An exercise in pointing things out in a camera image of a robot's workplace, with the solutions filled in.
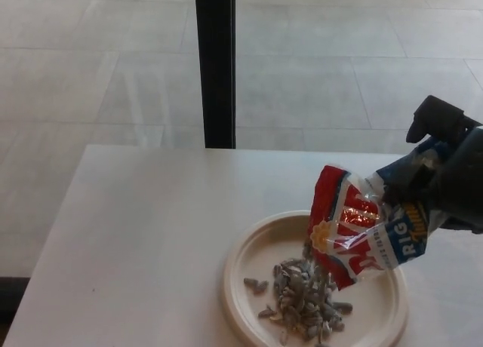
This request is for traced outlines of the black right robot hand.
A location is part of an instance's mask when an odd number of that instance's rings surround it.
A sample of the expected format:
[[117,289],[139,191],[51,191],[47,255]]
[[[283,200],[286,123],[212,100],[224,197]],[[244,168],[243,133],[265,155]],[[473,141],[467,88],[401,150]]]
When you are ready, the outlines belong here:
[[383,201],[419,203],[441,229],[482,233],[482,124],[429,95],[406,135],[416,148],[378,170]]

